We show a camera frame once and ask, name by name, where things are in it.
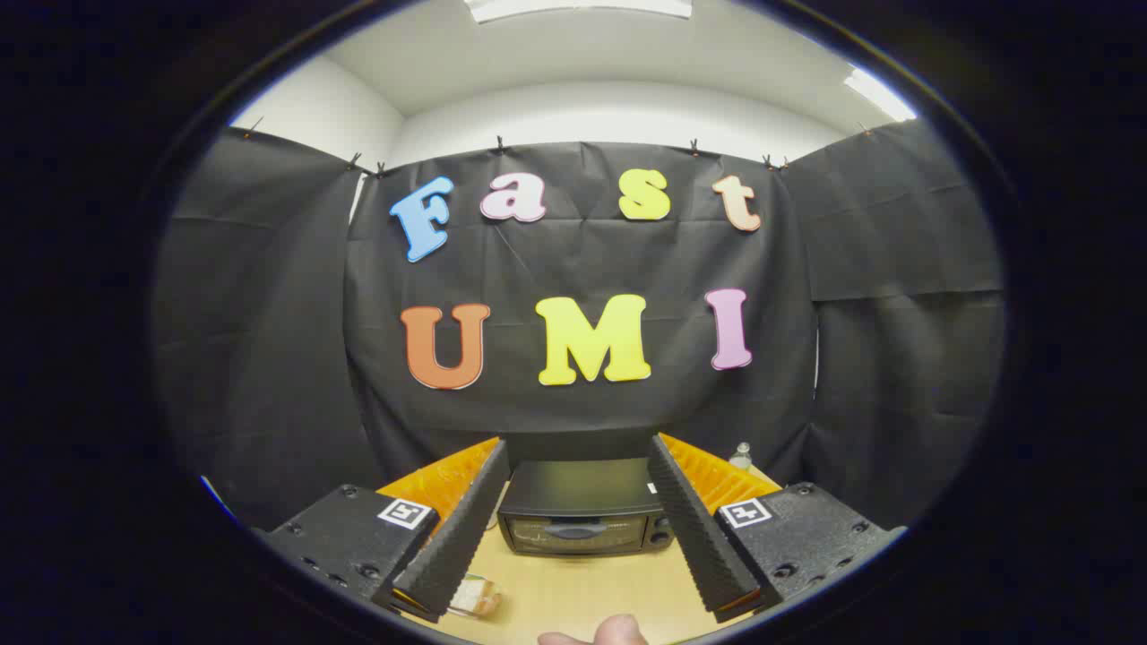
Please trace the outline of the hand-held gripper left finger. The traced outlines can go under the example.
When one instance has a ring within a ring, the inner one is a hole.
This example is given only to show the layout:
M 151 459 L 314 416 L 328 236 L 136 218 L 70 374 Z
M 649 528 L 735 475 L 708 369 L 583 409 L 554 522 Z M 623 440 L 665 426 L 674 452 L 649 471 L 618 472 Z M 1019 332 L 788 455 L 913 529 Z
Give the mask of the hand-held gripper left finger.
M 487 438 L 381 489 L 337 485 L 262 541 L 336 595 L 435 622 L 509 475 L 507 445 Z

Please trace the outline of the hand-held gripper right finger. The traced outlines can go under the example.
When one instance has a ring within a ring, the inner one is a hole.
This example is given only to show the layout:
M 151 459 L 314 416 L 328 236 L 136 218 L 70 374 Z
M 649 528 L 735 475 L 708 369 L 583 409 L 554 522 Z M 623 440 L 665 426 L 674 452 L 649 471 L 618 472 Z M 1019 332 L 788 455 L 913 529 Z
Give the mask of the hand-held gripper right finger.
M 718 622 L 806 600 L 902 537 L 822 485 L 778 485 L 668 436 L 648 471 L 702 604 Z

